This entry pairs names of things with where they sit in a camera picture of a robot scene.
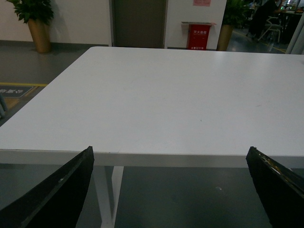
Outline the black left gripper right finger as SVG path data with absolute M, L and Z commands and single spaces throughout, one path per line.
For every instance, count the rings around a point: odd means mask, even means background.
M 250 147 L 247 165 L 256 192 L 274 228 L 304 226 L 304 179 L 274 159 Z

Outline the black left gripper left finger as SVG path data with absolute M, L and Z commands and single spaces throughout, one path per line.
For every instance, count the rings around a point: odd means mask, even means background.
M 0 211 L 2 228 L 74 228 L 94 166 L 89 146 Z

